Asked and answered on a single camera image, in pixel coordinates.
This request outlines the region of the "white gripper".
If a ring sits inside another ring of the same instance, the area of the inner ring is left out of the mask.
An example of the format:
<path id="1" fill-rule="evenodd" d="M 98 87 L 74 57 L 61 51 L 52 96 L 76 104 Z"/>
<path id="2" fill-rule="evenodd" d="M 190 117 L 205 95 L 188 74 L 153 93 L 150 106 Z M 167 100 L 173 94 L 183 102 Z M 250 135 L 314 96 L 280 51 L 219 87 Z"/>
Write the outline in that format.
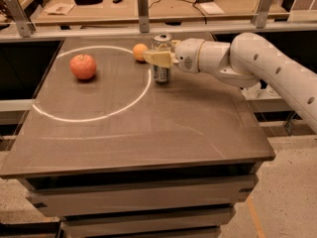
<path id="1" fill-rule="evenodd" d="M 177 67 L 184 72 L 198 73 L 199 51 L 204 44 L 203 39 L 171 40 L 175 53 L 171 51 L 146 50 L 143 58 L 147 63 L 171 68 Z"/>

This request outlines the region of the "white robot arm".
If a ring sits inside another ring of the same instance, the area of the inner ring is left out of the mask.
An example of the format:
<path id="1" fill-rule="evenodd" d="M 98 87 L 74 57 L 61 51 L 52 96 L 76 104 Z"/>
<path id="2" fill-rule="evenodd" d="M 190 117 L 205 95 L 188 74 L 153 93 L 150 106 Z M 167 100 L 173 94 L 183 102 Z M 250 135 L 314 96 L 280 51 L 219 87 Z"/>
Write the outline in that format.
<path id="1" fill-rule="evenodd" d="M 238 87 L 252 87 L 262 80 L 317 132 L 317 73 L 257 34 L 243 33 L 230 43 L 187 39 L 172 48 L 146 50 L 143 58 L 163 68 L 208 73 Z"/>

